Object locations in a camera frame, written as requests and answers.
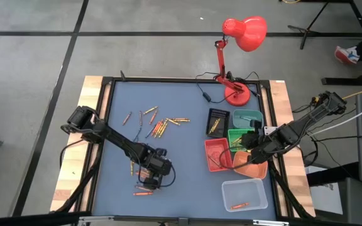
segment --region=wooden table edge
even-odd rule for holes
[[[93,109],[97,107],[97,101],[102,87],[103,76],[85,76],[78,105],[86,105]],[[291,112],[290,101],[288,99],[287,87],[284,81],[270,80],[271,95],[273,99],[273,106],[275,110],[276,120],[278,126],[288,123],[293,120]],[[104,117],[105,109],[108,100],[108,90],[104,91],[103,103],[101,106],[101,117]],[[266,121],[270,122],[270,110],[266,96],[266,90],[262,88],[263,103],[265,108]],[[71,134],[68,139],[68,144],[80,139],[80,134]],[[85,163],[85,156],[87,150],[87,143],[85,141],[69,147],[63,156],[62,167],[58,176],[57,185],[52,198],[50,210],[56,210],[63,205],[66,199],[74,192],[80,182],[80,176]],[[92,157],[90,164],[96,156],[97,145],[92,147]],[[295,148],[289,151],[284,156],[284,161],[287,172],[287,180],[290,189],[297,197],[297,200],[304,206],[304,208],[311,215],[315,216],[315,210],[312,204],[310,189],[308,186],[307,177],[305,175],[304,162],[302,161],[301,152]],[[82,204],[80,210],[86,210],[86,203],[88,200],[88,193],[90,190],[90,183],[85,189],[82,197]],[[280,201],[280,209],[283,216],[287,216],[287,209],[283,191],[278,186],[278,196]]]

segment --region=person's shoe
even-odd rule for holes
[[[334,56],[342,63],[347,63],[350,65],[357,64],[359,60],[359,55],[357,55],[356,46],[345,49],[340,46],[336,47],[334,51]]]

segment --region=green plastic bin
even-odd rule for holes
[[[262,122],[263,127],[263,115],[257,110],[244,110],[237,109],[233,112],[233,126],[237,129],[253,129],[250,126],[250,120],[257,120]]]
[[[254,131],[254,129],[229,129],[228,130],[228,141],[229,141],[230,151],[232,151],[232,152],[247,151],[246,148],[233,148],[233,147],[241,146],[240,145],[241,141],[235,142],[235,140],[239,139],[243,134],[246,134],[248,131]]]

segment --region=gray floor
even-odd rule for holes
[[[362,14],[362,0],[356,1]],[[82,0],[8,1],[0,0],[0,30],[72,31]],[[81,31],[220,31],[227,17],[262,15],[269,32],[289,32],[288,24],[306,26],[322,4],[280,4],[274,1],[233,0],[149,0],[89,1]],[[348,5],[330,4],[314,30],[359,32]],[[59,126],[76,107],[85,75],[130,77],[194,77],[216,72],[216,37],[80,37],[53,115],[24,214],[47,213],[58,177],[58,155],[67,142]],[[347,95],[362,87],[322,86],[321,77],[356,77],[355,67],[334,59],[336,45],[349,47],[359,39],[309,39],[299,50],[297,38],[267,38],[254,52],[245,53],[234,41],[224,51],[226,69],[237,77],[256,71],[261,79],[286,80],[293,108],[306,104],[325,90]],[[9,215],[12,200],[48,100],[58,77],[69,37],[0,37],[0,217]],[[354,100],[349,100],[349,109]],[[355,134],[349,123],[322,137]],[[325,142],[341,163],[357,160],[356,141]],[[313,150],[302,142],[305,153]],[[323,147],[318,163],[336,166]]]

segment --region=blue table surface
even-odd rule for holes
[[[201,87],[213,101],[224,98],[224,86],[219,83],[203,83]],[[98,215],[125,215],[143,217],[187,217],[222,219],[275,220],[275,207],[269,173],[263,180],[268,207],[261,210],[227,212],[224,208],[221,185],[224,181],[243,180],[248,177],[234,171],[211,173],[207,167],[204,141],[209,108],[230,111],[235,109],[259,110],[258,98],[251,95],[244,107],[208,103],[195,83],[116,82],[109,116],[109,126],[128,139],[134,139],[139,125],[139,111],[158,105],[155,122],[166,117],[187,117],[191,122],[181,126],[169,124],[162,138],[148,137],[153,127],[148,122],[153,113],[143,116],[139,142],[155,148],[165,148],[176,170],[172,186],[155,191],[150,196],[133,196],[136,176],[130,175],[129,158],[124,151],[105,142],[92,213]],[[124,118],[132,111],[128,122]],[[173,179],[173,173],[165,176],[163,185]]]

